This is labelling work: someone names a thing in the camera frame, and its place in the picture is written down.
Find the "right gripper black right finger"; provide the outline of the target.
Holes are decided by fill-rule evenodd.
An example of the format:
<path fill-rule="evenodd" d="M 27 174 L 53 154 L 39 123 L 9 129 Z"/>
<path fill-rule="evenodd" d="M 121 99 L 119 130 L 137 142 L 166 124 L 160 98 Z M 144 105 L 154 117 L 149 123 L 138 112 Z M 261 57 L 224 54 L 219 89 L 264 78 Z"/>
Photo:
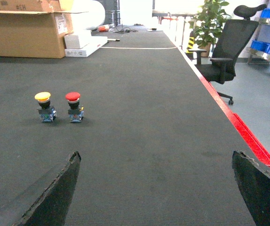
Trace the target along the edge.
<path fill-rule="evenodd" d="M 234 151 L 232 168 L 240 193 L 257 226 L 270 226 L 270 167 Z"/>

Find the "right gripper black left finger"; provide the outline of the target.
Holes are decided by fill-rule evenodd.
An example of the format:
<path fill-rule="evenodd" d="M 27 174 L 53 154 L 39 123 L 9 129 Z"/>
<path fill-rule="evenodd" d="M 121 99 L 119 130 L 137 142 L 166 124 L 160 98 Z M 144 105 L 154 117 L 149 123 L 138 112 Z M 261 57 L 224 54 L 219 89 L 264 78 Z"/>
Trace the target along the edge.
<path fill-rule="evenodd" d="M 0 209 L 0 226 L 63 226 L 78 180 L 81 156 L 73 152 Z"/>

